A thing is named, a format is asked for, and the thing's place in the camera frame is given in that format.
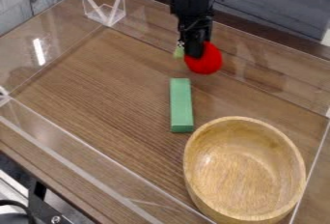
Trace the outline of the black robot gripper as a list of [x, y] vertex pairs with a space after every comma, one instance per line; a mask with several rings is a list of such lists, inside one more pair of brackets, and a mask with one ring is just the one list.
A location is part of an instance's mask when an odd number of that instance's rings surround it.
[[169, 13], [177, 18], [177, 31], [184, 33], [184, 53], [200, 58], [203, 43], [212, 33], [212, 0], [169, 0]]

